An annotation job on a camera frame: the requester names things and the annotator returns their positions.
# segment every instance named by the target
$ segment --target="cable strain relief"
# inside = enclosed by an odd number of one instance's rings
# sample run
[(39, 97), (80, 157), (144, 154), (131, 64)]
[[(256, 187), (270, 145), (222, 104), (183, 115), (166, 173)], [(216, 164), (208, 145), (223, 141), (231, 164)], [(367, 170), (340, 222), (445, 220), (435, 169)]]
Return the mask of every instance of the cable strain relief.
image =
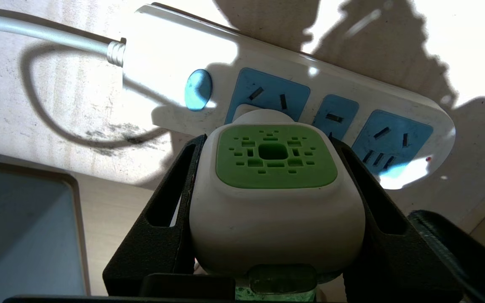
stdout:
[(126, 45), (121, 42), (112, 41), (108, 45), (108, 53), (106, 54), (108, 62), (119, 67), (123, 67), (123, 56), (125, 54)]

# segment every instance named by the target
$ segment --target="green vent cover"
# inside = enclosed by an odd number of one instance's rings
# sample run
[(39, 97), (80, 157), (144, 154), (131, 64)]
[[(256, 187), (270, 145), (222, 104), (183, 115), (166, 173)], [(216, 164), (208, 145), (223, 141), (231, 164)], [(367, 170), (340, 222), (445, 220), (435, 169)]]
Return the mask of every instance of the green vent cover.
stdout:
[(299, 125), (239, 125), (218, 141), (216, 174), (237, 188), (314, 188), (338, 175), (315, 130)]

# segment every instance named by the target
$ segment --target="power strip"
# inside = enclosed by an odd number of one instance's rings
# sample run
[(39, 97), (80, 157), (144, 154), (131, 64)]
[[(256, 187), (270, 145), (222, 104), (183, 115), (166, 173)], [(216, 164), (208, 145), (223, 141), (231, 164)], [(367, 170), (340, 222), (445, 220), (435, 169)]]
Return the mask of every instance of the power strip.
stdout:
[(435, 171), (456, 136), (428, 98), (165, 7), (129, 19), (124, 60), (125, 102), (154, 125), (198, 136), (239, 105), (275, 109), (352, 146), (387, 189)]

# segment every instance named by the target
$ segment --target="white cable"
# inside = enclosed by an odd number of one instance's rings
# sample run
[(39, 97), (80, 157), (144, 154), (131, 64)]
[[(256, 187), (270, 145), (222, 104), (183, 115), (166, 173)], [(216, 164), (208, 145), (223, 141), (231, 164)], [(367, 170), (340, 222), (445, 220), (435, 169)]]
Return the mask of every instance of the white cable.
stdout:
[(0, 31), (17, 33), (19, 35), (56, 42), (79, 50), (86, 50), (106, 56), (108, 62), (112, 64), (123, 66), (124, 43), (113, 41), (108, 44), (52, 27), (44, 27), (43, 25), (1, 16)]

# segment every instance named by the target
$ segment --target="green translucent part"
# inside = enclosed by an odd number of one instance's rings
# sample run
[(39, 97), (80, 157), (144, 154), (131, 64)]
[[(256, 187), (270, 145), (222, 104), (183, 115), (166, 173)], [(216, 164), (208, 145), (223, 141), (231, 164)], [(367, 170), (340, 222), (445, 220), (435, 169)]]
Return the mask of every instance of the green translucent part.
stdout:
[(237, 188), (316, 188), (331, 184), (338, 170), (313, 129), (299, 125), (239, 125), (218, 141), (216, 174)]
[(249, 287), (235, 288), (235, 300), (237, 301), (283, 301), (283, 302), (313, 302), (315, 288), (303, 293), (289, 293), (278, 295), (263, 295), (254, 293)]

